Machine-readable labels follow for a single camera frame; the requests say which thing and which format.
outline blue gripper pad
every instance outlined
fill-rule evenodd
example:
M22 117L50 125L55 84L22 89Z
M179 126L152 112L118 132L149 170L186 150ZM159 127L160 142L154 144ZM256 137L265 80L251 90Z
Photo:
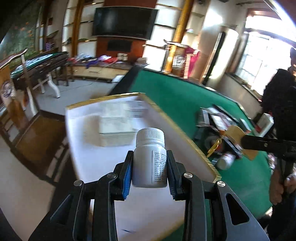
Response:
M129 162L127 169L126 169L126 174L124 176L124 180L123 180L123 190L122 190L122 196L124 199L126 199L126 197L129 194L129 190L131 188L131 175L132 175L132 162Z

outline golden pillar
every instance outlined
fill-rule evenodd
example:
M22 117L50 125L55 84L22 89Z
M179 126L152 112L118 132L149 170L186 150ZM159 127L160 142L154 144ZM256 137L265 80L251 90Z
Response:
M180 15L178 25L177 25L177 28L175 31L173 42L178 42L178 43L182 42L185 30L186 30L186 26L187 26L187 23L188 23L190 14L191 14L191 10L193 7L193 3L194 3L194 0L185 0L184 1L184 6L181 11L181 15ZM173 58L174 58L176 49L177 49L177 47L175 45L172 45L170 48L170 52L169 52L168 59L166 61L165 69L164 69L164 71L167 73L170 73L172 71Z

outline white bottle cap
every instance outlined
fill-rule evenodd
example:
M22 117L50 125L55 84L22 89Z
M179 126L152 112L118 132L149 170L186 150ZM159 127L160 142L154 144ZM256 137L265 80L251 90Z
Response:
M144 128L138 131L136 137L136 147L141 145L159 144L165 147L165 135L157 128Z

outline wooden pillar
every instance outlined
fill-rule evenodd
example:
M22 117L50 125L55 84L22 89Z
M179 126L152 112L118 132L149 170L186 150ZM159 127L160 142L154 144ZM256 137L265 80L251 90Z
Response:
M50 6L53 0L46 0L43 6L43 13L42 13L42 23L43 23L43 36L42 36L42 45L43 45L43 52L46 51L46 35L47 35L47 18L50 10Z
M193 7L193 3L194 3L194 0L185 0L184 6L182 8L181 15L178 21L178 25L175 31L175 35L173 38L173 42L178 42L178 43L182 42L183 36L185 34L186 26L191 14L191 10ZM170 48L168 59L165 64L165 72L167 73L170 73L172 71L173 58L176 52L176 48L177 47L175 45L172 45Z
M80 27L80 20L81 20L83 6L84 6L84 0L78 0L74 21L73 21L72 57L77 55L78 35L79 35L79 27Z

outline green felt table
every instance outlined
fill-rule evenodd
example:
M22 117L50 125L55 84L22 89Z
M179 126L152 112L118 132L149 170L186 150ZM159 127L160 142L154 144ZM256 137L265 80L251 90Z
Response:
M51 54L46 54L46 55L41 55L39 57L33 58L33 59L29 59L26 60L26 67L27 70L30 70L32 68L35 68L36 66L38 66L39 64L41 64L42 62L54 58L57 55L60 55L61 53L51 53ZM11 72L11 78L17 78L19 77L21 74L23 74L23 67L22 65L16 67L12 72Z
M195 113L200 107L207 108L212 104L223 107L235 118L244 119L254 129L235 101L202 86L159 72L145 69L138 71L128 91L146 93L190 138L193 138L196 131ZM230 169L219 173L256 218L263 216L271 207L268 195L271 172L267 153L259 152L253 161L243 157L235 161ZM174 237L181 235L182 227L174 233Z

